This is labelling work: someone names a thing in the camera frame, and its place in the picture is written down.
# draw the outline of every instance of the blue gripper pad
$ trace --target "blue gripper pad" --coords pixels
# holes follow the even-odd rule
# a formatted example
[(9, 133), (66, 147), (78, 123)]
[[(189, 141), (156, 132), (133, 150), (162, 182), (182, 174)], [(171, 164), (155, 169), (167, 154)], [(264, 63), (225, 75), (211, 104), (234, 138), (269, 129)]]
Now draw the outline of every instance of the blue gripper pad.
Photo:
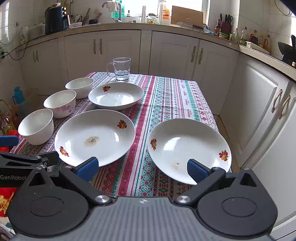
[(99, 171), (99, 161), (96, 157), (91, 157), (76, 168), (76, 175), (84, 181), (89, 182)]
[(17, 146), (18, 142), (17, 136), (0, 136), (0, 147)]
[(187, 162), (187, 172), (196, 183), (199, 183), (208, 177), (211, 174), (211, 171), (212, 170), (210, 168), (207, 168), (194, 159), (190, 159)]

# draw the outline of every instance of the plate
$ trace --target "plate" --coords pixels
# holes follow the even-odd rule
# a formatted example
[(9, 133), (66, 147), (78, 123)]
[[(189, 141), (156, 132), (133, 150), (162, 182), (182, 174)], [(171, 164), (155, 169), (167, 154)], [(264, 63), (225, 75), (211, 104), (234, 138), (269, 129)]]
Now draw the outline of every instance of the plate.
[(126, 115), (113, 110), (91, 110), (61, 126), (54, 148), (68, 165), (75, 167), (95, 156), (101, 167), (122, 157), (135, 135), (135, 126)]
[(135, 84), (114, 82), (97, 86), (89, 93), (89, 100), (105, 109), (123, 110), (133, 106), (144, 95)]
[(170, 119), (155, 126), (148, 137), (148, 150), (162, 172), (190, 185), (196, 185), (187, 172), (191, 158), (208, 168), (229, 171), (231, 166), (231, 152), (225, 139), (212, 127), (187, 118)]

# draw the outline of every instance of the bowl with pink floral pattern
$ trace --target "bowl with pink floral pattern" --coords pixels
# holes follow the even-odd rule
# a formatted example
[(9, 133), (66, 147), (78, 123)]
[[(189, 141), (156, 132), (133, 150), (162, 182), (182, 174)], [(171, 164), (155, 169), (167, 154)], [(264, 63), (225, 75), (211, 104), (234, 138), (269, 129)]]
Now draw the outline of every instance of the bowl with pink floral pattern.
[(43, 105), (52, 110), (54, 118), (64, 118), (73, 113), (76, 104), (75, 98), (76, 92), (74, 90), (64, 90), (48, 97)]

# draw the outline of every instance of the faucet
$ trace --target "faucet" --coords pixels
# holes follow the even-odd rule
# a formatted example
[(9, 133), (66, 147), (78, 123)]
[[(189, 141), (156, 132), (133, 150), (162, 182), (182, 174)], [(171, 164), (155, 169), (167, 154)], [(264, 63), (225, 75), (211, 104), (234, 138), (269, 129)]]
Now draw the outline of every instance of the faucet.
[[(106, 6), (107, 5), (107, 2), (104, 2), (102, 4), (102, 7)], [(115, 20), (116, 23), (120, 23), (121, 22), (121, 4), (120, 2), (118, 2), (118, 7), (119, 7), (119, 16), (118, 16), (118, 20)]]

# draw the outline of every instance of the tablecloth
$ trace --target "tablecloth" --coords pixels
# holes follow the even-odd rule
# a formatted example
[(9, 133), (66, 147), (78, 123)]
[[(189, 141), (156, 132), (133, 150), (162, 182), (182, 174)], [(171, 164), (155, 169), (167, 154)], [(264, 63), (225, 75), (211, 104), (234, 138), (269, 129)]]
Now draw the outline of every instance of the tablecloth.
[[(93, 88), (115, 81), (105, 72), (90, 73)], [(103, 166), (90, 184), (109, 196), (168, 196), (171, 199), (187, 191), (191, 186), (175, 181), (161, 172), (153, 163), (148, 152), (148, 135), (158, 123), (172, 118), (190, 118), (201, 121), (216, 131), (217, 125), (198, 84), (166, 77), (132, 74), (130, 83), (144, 90), (144, 97), (134, 106), (122, 110), (134, 123), (136, 138), (130, 150), (119, 160)], [(22, 138), (12, 149), (17, 154), (37, 154), (54, 150), (54, 138), (58, 129), (71, 117), (98, 109), (88, 98), (76, 100), (75, 111), (66, 118), (54, 119), (52, 137), (39, 146), (33, 146)], [(65, 165), (60, 161), (49, 167), (57, 171)]]

